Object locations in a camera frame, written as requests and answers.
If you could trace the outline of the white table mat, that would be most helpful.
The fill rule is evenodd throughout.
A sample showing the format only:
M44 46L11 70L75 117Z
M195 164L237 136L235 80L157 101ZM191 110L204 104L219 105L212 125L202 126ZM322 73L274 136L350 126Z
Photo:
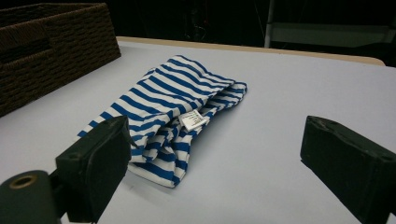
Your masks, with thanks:
M0 183L52 171L77 133L175 55L247 84L192 141L168 189L124 177L99 224L359 224L300 159L305 119L331 119L396 152L396 69L216 49L120 43L114 62L0 118Z

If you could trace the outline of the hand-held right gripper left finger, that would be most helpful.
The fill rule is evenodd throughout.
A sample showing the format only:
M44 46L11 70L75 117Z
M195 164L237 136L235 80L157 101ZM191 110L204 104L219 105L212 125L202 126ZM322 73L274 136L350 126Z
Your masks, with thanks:
M126 174L130 147L128 119L120 116L99 123L55 159L71 222L100 219Z

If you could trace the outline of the blue white striped shirt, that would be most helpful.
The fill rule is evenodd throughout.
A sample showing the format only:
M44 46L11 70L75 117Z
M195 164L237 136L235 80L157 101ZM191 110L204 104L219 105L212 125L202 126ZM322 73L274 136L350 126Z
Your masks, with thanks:
M240 103L247 90L246 83L213 74L200 63L177 55L148 70L78 137L104 120L126 116L134 142L129 170L174 188L187 173L191 141L205 127L188 130L181 117L197 111L209 122L221 110Z

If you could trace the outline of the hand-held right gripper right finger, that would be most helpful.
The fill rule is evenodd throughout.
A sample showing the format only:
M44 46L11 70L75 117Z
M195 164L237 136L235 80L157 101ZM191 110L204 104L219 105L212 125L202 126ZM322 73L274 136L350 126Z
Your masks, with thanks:
M309 116L302 163L361 224L386 224L396 215L396 154L329 119Z

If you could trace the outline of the white frame table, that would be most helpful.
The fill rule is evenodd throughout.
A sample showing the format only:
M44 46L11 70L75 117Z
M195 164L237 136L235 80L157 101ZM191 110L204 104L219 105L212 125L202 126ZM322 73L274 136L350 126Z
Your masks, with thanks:
M353 25L276 21L276 3L269 0L263 31L264 46L273 42L356 48L370 44L396 42L396 15L389 25Z

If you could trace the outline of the brown wicker basket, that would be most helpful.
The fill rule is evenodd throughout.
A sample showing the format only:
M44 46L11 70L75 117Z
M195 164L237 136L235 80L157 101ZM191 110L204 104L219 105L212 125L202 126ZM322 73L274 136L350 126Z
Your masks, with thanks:
M119 57L105 3L0 9L0 118Z

